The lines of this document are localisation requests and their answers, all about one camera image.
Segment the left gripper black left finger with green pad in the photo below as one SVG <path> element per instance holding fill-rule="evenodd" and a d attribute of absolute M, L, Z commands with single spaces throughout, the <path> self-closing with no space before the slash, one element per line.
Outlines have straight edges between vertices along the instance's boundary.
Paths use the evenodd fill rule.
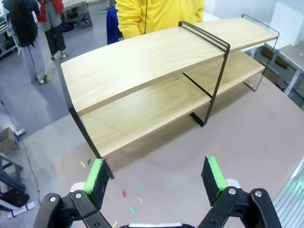
<path fill-rule="evenodd" d="M 33 227 L 69 228 L 73 222 L 82 221 L 87 228 L 110 228 L 100 212 L 109 179 L 106 162 L 96 159 L 83 187 L 64 197 L 56 193 L 44 196 Z"/>

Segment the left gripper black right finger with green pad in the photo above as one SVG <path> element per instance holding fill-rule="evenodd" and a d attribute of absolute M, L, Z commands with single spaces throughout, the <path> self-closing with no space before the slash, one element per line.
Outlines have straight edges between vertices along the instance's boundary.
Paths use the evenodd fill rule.
<path fill-rule="evenodd" d="M 246 228 L 282 226 L 268 192 L 229 186 L 214 156 L 205 157 L 201 177 L 211 209 L 199 228 L 222 228 L 230 217 L 239 218 Z"/>

